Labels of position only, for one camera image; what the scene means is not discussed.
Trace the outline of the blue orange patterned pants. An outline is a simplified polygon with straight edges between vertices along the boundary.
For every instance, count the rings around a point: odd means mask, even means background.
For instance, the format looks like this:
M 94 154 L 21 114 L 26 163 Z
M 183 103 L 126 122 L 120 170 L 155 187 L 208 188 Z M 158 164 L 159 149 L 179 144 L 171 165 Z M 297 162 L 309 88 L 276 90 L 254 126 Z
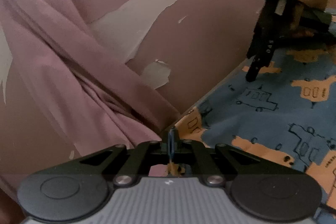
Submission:
M 253 82 L 249 65 L 176 123 L 183 139 L 229 144 L 300 170 L 335 207 L 335 63 L 325 50 L 277 51 Z

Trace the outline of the pink curtain left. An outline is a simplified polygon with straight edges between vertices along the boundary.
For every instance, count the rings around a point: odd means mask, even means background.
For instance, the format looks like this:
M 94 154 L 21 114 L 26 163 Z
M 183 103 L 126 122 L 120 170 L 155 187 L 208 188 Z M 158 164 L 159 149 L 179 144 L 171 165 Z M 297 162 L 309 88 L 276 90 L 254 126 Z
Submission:
M 158 140 L 179 116 L 98 44 L 72 0 L 1 0 L 1 26 L 34 101 L 80 155 Z

